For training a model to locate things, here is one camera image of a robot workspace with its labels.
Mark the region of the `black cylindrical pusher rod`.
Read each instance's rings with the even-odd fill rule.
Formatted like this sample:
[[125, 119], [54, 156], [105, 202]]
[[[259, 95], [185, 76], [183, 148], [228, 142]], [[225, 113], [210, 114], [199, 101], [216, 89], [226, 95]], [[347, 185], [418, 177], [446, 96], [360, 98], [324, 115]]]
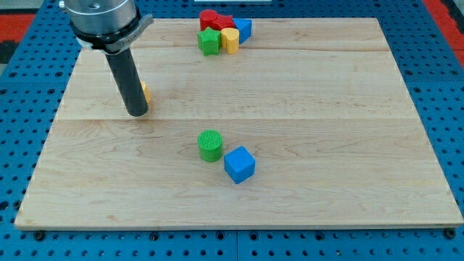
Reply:
[[105, 57], [128, 114], [134, 117], [142, 116], [148, 111], [149, 105], [131, 50], [126, 49], [119, 54], [106, 54]]

